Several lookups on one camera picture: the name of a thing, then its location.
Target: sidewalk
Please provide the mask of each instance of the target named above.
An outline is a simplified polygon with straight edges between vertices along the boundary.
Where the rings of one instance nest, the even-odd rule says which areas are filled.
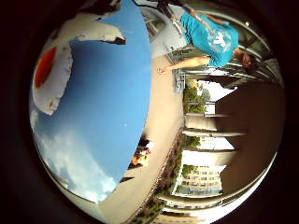
[[[153,60],[149,114],[144,129],[144,135],[155,143],[149,154],[149,166],[128,170],[124,176],[134,178],[120,183],[99,205],[109,223],[125,222],[147,199],[176,134],[184,124],[182,94],[174,92],[173,76],[157,73],[158,67],[168,64],[165,57]]]

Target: tree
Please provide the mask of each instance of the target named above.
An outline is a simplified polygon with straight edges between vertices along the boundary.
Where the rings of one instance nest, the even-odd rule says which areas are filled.
[[[188,174],[195,169],[196,166],[184,164],[181,174],[184,176],[184,178],[187,178]]]
[[[200,137],[186,136],[184,147],[197,147],[200,146]]]

